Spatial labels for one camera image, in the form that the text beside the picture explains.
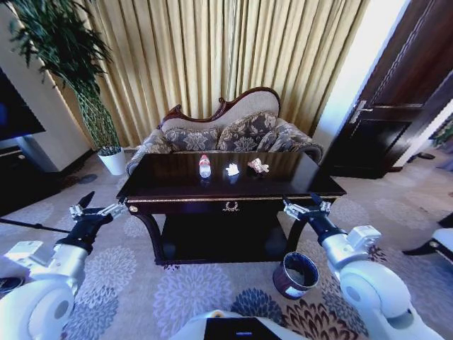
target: drawer handle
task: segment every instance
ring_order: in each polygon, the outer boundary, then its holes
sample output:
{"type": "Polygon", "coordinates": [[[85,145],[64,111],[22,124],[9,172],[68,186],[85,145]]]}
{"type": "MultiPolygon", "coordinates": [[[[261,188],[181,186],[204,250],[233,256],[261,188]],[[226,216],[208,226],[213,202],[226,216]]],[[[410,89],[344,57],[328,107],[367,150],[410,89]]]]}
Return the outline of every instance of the drawer handle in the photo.
{"type": "Polygon", "coordinates": [[[238,208],[239,204],[236,201],[234,202],[234,207],[232,207],[232,208],[229,206],[229,204],[230,204],[230,201],[226,202],[225,208],[223,208],[223,211],[229,211],[229,212],[239,211],[239,208],[238,208]]]}

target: black cable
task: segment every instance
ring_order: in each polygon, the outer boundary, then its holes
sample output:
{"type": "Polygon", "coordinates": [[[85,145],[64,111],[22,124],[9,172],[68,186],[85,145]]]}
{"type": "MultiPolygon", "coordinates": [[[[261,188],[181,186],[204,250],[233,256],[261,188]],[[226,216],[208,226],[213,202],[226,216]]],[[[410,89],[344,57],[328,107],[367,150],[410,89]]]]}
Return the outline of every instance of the black cable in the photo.
{"type": "Polygon", "coordinates": [[[13,221],[13,220],[7,220],[6,218],[0,218],[0,223],[5,223],[5,224],[8,224],[8,225],[17,225],[19,227],[27,227],[27,228],[33,228],[33,229],[49,230],[51,232],[63,232],[65,234],[69,234],[69,232],[70,232],[70,230],[63,230],[63,229],[44,227],[40,223],[36,223],[36,224],[32,225],[30,223],[13,221]]]}

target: white flower pot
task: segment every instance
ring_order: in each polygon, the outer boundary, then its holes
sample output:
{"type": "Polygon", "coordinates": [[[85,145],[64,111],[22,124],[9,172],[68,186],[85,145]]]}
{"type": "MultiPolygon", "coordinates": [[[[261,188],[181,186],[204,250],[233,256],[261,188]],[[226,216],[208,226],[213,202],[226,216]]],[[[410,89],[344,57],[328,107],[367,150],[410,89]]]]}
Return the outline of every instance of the white flower pot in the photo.
{"type": "Polygon", "coordinates": [[[125,151],[122,148],[117,154],[112,154],[111,156],[101,156],[98,154],[98,156],[112,175],[119,176],[126,172],[126,157],[125,151]]]}

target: television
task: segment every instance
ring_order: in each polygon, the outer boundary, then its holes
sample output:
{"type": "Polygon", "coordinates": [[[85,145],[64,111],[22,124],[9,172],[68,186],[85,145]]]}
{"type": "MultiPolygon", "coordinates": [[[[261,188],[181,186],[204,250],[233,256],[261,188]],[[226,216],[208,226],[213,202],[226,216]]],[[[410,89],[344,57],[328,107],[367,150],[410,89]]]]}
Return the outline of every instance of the television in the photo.
{"type": "Polygon", "coordinates": [[[45,129],[0,68],[0,140],[43,131],[45,129]]]}

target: tv stand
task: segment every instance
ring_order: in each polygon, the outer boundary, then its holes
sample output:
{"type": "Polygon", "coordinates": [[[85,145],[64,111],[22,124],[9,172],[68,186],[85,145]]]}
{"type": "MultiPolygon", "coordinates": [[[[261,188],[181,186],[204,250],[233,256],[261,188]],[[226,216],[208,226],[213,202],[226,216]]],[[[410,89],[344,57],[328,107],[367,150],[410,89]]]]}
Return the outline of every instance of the tv stand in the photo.
{"type": "Polygon", "coordinates": [[[0,216],[60,192],[52,174],[39,170],[19,147],[0,149],[0,216]]]}

